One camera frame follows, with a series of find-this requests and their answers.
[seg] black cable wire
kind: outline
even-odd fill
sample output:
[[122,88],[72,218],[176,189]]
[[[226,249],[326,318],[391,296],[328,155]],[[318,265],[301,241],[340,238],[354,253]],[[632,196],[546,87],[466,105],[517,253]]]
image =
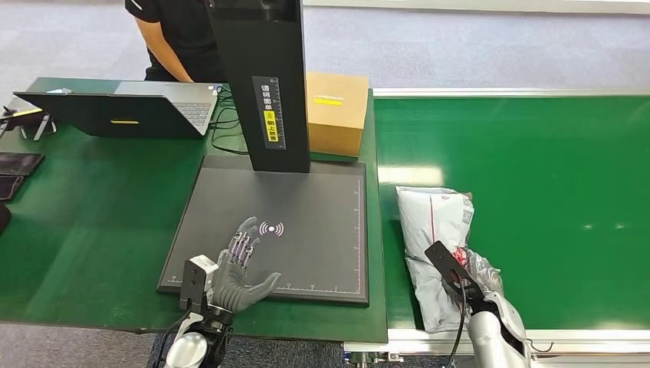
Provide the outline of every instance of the black cable wire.
[[222,332],[222,338],[219,341],[219,345],[217,345],[217,347],[215,349],[215,356],[217,357],[216,360],[219,363],[221,363],[221,361],[223,361],[223,358],[225,357],[225,349],[228,346],[228,343],[230,342],[230,333],[231,333],[231,331],[232,331],[232,328],[224,327],[223,332]]
[[456,355],[456,350],[458,349],[458,345],[461,343],[461,335],[463,334],[463,326],[465,325],[465,313],[467,310],[467,295],[465,294],[465,286],[463,285],[463,279],[456,274],[456,278],[458,279],[458,284],[461,285],[461,290],[463,291],[463,305],[461,309],[461,324],[458,326],[458,333],[456,334],[456,341],[454,342],[454,347],[451,349],[451,354],[449,354],[449,359],[447,360],[447,364],[444,365],[445,368],[449,368],[451,366],[451,362],[454,360],[454,356]]
[[[222,136],[217,136],[215,137],[215,132],[217,130],[230,130],[234,129],[237,126],[239,126],[239,118],[237,119],[231,119],[231,120],[225,120],[225,121],[220,121],[222,114],[225,111],[234,111],[237,113],[237,109],[235,108],[235,102],[233,101],[232,98],[232,92],[227,89],[226,87],[223,87],[222,85],[217,87],[217,106],[221,106],[222,110],[219,111],[217,114],[217,118],[215,119],[214,123],[210,123],[208,125],[208,128],[212,128],[212,136],[210,137],[210,144],[212,144],[212,147],[214,147],[217,150],[223,151],[223,152],[228,152],[228,153],[234,153],[235,155],[241,155],[245,156],[248,155],[247,151],[240,151],[237,149],[231,149],[231,148],[226,148],[222,146],[218,146],[216,144],[216,141],[221,139],[221,138],[226,138],[228,136],[237,136],[238,134],[225,134]],[[219,126],[219,124],[224,124],[224,123],[236,123],[233,126]]]
[[156,368],[160,368],[160,362],[163,361],[163,350],[165,349],[165,345],[167,344],[167,338],[169,337],[169,334],[172,332],[172,330],[180,324],[189,316],[189,311],[190,309],[188,308],[185,313],[180,317],[176,322],[174,322],[162,336],[162,344],[160,345],[160,351],[158,352],[158,360],[156,361]]
[[553,349],[553,345],[555,345],[555,343],[554,343],[553,341],[551,341],[551,342],[550,342],[550,345],[549,345],[549,347],[548,347],[548,349],[546,349],[546,350],[540,350],[540,349],[537,349],[537,348],[533,345],[533,340],[531,340],[531,339],[526,339],[526,341],[529,341],[529,342],[530,342],[530,347],[531,347],[533,350],[537,351],[538,353],[548,353],[548,352],[551,351],[551,349]]
[[210,143],[212,144],[212,147],[216,148],[217,150],[223,151],[223,152],[234,153],[235,155],[241,155],[241,156],[248,155],[247,151],[239,151],[239,150],[236,150],[236,149],[230,149],[230,148],[217,146],[215,144],[215,142],[217,140],[219,140],[219,138],[226,138],[226,137],[229,137],[229,136],[238,136],[239,134],[224,134],[223,136],[217,136],[215,138],[215,132],[216,131],[217,131],[216,129],[212,130],[212,138],[210,139],[210,141],[211,141]]

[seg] humanoid robot hand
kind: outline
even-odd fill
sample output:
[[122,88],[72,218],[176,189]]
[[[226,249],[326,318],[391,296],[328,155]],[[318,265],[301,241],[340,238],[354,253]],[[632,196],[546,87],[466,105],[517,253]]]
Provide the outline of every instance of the humanoid robot hand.
[[241,312],[252,304],[267,297],[274,289],[280,274],[270,274],[264,282],[246,286],[244,278],[246,268],[255,247],[260,243],[258,220],[250,217],[242,222],[232,236],[228,249],[219,254],[217,270],[212,278],[212,289],[208,291],[208,300],[212,304],[231,311]]

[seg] plastic package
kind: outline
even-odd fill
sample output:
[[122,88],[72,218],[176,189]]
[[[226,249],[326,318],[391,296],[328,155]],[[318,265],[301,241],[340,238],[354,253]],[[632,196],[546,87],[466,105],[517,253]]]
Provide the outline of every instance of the plastic package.
[[420,303],[425,330],[457,330],[458,306],[442,287],[442,277],[425,256],[425,250],[437,240],[452,254],[466,246],[474,216],[471,198],[446,188],[398,186],[396,190],[406,265]]
[[501,295],[504,294],[504,284],[501,281],[499,270],[492,267],[490,262],[481,257],[470,248],[465,248],[467,257],[465,263],[461,263],[465,270],[472,276],[483,292],[494,291]]

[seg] laptop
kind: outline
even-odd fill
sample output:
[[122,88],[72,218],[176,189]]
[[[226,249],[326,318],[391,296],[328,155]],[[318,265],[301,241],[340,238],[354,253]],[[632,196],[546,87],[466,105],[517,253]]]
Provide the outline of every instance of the laptop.
[[123,81],[113,94],[14,92],[91,136],[196,138],[208,130],[218,84]]

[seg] black t-shirt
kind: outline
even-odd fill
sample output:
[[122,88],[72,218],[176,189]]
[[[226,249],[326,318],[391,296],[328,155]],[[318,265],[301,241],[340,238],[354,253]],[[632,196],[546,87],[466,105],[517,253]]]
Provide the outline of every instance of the black t-shirt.
[[[162,34],[194,81],[223,81],[215,36],[203,0],[125,0],[126,10],[149,23],[160,22]],[[162,65],[151,51],[153,67]]]

